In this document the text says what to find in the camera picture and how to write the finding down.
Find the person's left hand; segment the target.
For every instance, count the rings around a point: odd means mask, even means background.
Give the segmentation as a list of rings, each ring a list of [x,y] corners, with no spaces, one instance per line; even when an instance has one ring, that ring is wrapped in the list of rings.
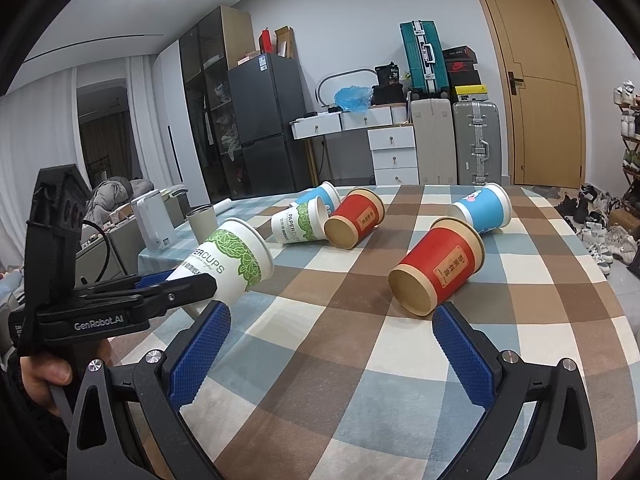
[[[50,353],[43,353],[40,356],[21,356],[20,367],[23,387],[28,396],[52,415],[60,416],[50,387],[64,387],[72,382],[70,363]]]

